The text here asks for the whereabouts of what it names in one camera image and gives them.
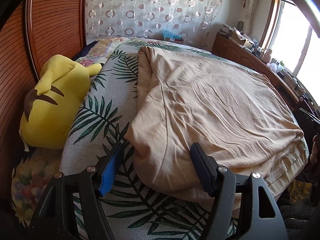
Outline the person's right hand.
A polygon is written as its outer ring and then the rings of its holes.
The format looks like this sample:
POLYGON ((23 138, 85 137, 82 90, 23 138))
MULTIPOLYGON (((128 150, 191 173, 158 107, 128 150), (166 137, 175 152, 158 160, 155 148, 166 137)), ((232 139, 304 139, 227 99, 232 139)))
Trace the person's right hand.
POLYGON ((320 135, 319 133, 313 137, 313 145, 312 145, 312 150, 310 154, 310 162, 312 165, 315 165, 317 163, 318 158, 319 158, 319 140, 320 140, 320 135))

